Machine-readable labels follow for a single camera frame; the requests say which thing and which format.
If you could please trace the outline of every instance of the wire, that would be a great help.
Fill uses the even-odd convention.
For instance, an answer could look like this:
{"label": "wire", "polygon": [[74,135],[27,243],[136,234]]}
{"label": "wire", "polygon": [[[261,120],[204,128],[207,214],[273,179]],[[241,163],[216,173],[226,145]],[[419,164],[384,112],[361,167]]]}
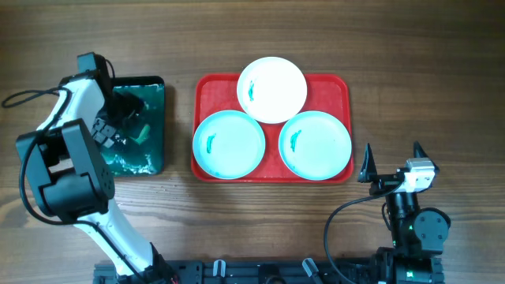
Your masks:
{"label": "wire", "polygon": [[382,208],[380,209],[382,211],[382,219],[384,219],[387,229],[391,231],[391,225],[389,225],[389,221],[387,221],[387,218],[386,218],[386,212],[384,212],[385,207],[386,207],[386,203],[384,202],[384,204],[382,204]]}
{"label": "wire", "polygon": [[112,79],[116,78],[116,72],[114,71],[114,67],[112,66],[112,63],[110,63],[109,59],[105,59],[105,62],[110,66],[110,71],[112,71]]}
{"label": "wire", "polygon": [[[36,98],[40,97],[41,95],[46,95],[46,94],[57,95],[55,92],[56,91],[60,91],[60,90],[61,91],[65,91],[66,94],[67,94],[67,96],[65,97],[65,101],[63,102],[62,106],[58,109],[58,111],[56,112],[56,114],[53,116],[53,119],[41,131],[37,132],[35,138],[28,145],[28,149],[27,149],[26,153],[24,154],[23,159],[21,160],[21,170],[19,172],[19,191],[20,191],[20,196],[21,196],[21,200],[23,202],[23,205],[26,208],[26,210],[28,211],[28,213],[30,213],[31,216],[33,216],[35,219],[39,220],[40,222],[44,222],[44,223],[49,224],[49,225],[65,226],[65,225],[79,225],[79,224],[82,224],[82,225],[88,225],[88,226],[90,226],[96,232],[98,232],[100,234],[100,236],[103,237],[103,239],[105,240],[105,242],[114,250],[114,252],[118,255],[118,257],[123,261],[123,263],[125,263],[125,265],[133,272],[133,274],[139,280],[141,280],[143,283],[147,284],[147,281],[137,272],[137,270],[135,269],[135,267],[133,267],[133,265],[126,259],[125,255],[123,255],[119,251],[119,249],[114,245],[114,243],[110,240],[110,238],[99,228],[99,225],[97,225],[97,224],[95,224],[93,222],[88,222],[88,221],[63,222],[63,221],[54,221],[54,220],[50,220],[50,219],[44,218],[42,215],[39,215],[35,211],[35,209],[33,209],[32,205],[28,201],[28,197],[26,195],[26,188],[24,186],[24,177],[26,175],[26,168],[28,166],[28,160],[30,159],[30,155],[32,154],[32,151],[35,148],[35,146],[39,143],[40,138],[47,133],[47,131],[49,130],[49,128],[62,115],[63,111],[65,110],[65,108],[68,106],[68,104],[70,102],[70,99],[72,97],[72,92],[68,88],[65,88],[65,87],[50,88],[50,89],[48,89],[46,91],[39,91],[39,90],[34,91],[34,90],[30,90],[30,91],[24,91],[24,92],[19,92],[19,93],[14,94],[14,95],[10,95],[9,97],[7,97],[7,99],[5,99],[5,100],[2,101],[2,107],[5,107],[5,108],[15,107],[15,106],[19,106],[22,103],[26,103],[26,102],[28,102],[28,101],[30,101],[32,99],[36,99]],[[33,93],[33,92],[35,92],[35,95],[33,95],[31,97],[28,97],[27,99],[24,99],[22,101],[15,102],[15,103],[12,103],[12,104],[6,106],[6,102],[8,102],[9,100],[11,100],[12,98],[15,98],[15,97],[17,97],[19,95]]]}
{"label": "wire", "polygon": [[340,275],[340,277],[344,280],[346,280],[348,283],[350,284],[356,284],[355,282],[351,281],[350,279],[348,279],[340,270],[339,268],[337,267],[337,265],[335,264],[335,262],[333,261],[333,257],[331,256],[330,254],[330,249],[328,248],[328,230],[330,229],[330,224],[331,224],[331,220],[333,220],[333,218],[342,210],[344,209],[345,207],[349,207],[350,205],[353,205],[353,204],[358,204],[358,203],[361,203],[361,202],[365,202],[365,201],[370,201],[370,200],[375,200],[375,199],[378,199],[378,198],[381,198],[381,197],[385,197],[386,195],[388,194],[391,194],[393,193],[396,189],[398,189],[398,187],[388,191],[388,192],[385,192],[385,193],[382,193],[382,194],[379,194],[379,195],[376,195],[376,196],[368,196],[368,197],[364,197],[364,198],[360,198],[360,199],[357,199],[357,200],[353,200],[353,201],[350,201],[350,202],[347,202],[346,204],[343,204],[341,205],[340,207],[338,207],[337,209],[335,209],[335,211],[333,211],[333,213],[331,213],[330,217],[328,218],[328,220],[326,221],[326,225],[324,226],[324,234],[323,234],[323,243],[324,243],[324,251],[326,252],[326,257],[328,258],[328,261],[330,262],[331,266],[333,267],[333,269],[335,269],[335,271],[337,271],[337,273]]}

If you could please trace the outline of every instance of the red tray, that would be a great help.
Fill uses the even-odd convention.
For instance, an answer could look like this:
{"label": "red tray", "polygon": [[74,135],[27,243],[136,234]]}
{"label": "red tray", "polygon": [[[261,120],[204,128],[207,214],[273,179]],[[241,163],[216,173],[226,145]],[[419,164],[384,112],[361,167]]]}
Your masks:
{"label": "red tray", "polygon": [[[193,135],[200,123],[221,110],[243,111],[237,99],[237,82],[240,74],[209,74],[200,79],[196,86],[195,118]],[[349,131],[350,125],[349,91],[340,77],[332,74],[305,74],[307,80],[307,100],[301,109],[320,110],[340,120]],[[290,171],[279,154],[279,134],[284,123],[269,125],[261,123],[265,134],[266,149],[260,165],[245,177],[234,180],[222,180],[205,173],[194,155],[191,158],[191,169],[197,178],[209,182],[306,182],[306,183],[340,183],[353,173],[354,161],[351,153],[349,163],[340,174],[325,181],[310,181],[298,177]]]}

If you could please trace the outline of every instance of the teal mark on plate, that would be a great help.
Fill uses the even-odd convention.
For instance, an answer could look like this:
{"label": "teal mark on plate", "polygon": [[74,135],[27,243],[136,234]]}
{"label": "teal mark on plate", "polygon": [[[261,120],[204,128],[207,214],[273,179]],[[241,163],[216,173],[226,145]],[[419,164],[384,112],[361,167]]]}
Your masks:
{"label": "teal mark on plate", "polygon": [[209,137],[207,137],[207,153],[208,154],[211,154],[212,141],[214,140],[214,138],[215,138],[215,133],[214,133],[214,135],[210,135]]}
{"label": "teal mark on plate", "polygon": [[293,153],[294,153],[294,148],[297,147],[297,139],[298,139],[298,135],[300,135],[300,133],[301,133],[301,130],[298,130],[298,132],[294,133],[291,136],[290,142],[291,142],[291,150],[293,150]]}
{"label": "teal mark on plate", "polygon": [[254,100],[253,93],[254,93],[254,82],[251,81],[251,83],[249,84],[249,100],[251,102]]}

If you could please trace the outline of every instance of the wooden surface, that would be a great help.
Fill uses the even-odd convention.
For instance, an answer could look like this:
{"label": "wooden surface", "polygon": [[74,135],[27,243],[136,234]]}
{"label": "wooden surface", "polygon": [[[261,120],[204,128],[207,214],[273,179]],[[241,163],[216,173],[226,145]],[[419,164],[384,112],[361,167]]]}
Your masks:
{"label": "wooden surface", "polygon": [[[505,279],[505,18],[503,4],[422,1],[5,1],[0,7],[2,98],[55,86],[95,51],[120,76],[167,83],[166,168],[118,178],[129,221],[168,260],[324,258],[328,215],[368,195],[357,171],[367,142],[390,173],[419,140],[440,166],[421,206],[452,218],[448,283]],[[343,185],[209,185],[190,168],[196,82],[280,56],[305,73],[335,73],[350,88],[356,169]],[[0,283],[89,283],[107,260],[74,228],[28,217],[17,187],[18,135],[54,98],[0,110]],[[335,256],[391,246],[383,201],[350,207],[331,228]]]}

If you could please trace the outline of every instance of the white plate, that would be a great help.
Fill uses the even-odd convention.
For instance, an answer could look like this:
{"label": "white plate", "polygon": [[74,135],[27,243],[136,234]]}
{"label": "white plate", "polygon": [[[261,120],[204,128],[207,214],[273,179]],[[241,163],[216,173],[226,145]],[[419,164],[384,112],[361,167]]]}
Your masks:
{"label": "white plate", "polygon": [[261,58],[249,64],[237,84],[242,109],[257,121],[274,124],[295,116],[307,99],[300,69],[283,58]]}
{"label": "white plate", "polygon": [[350,159],[349,132],[321,111],[306,111],[289,120],[279,135],[283,162],[296,175],[322,181],[340,173]]}
{"label": "white plate", "polygon": [[263,130],[241,111],[224,110],[205,118],[193,137],[196,162],[215,178],[235,179],[249,174],[264,153]]}

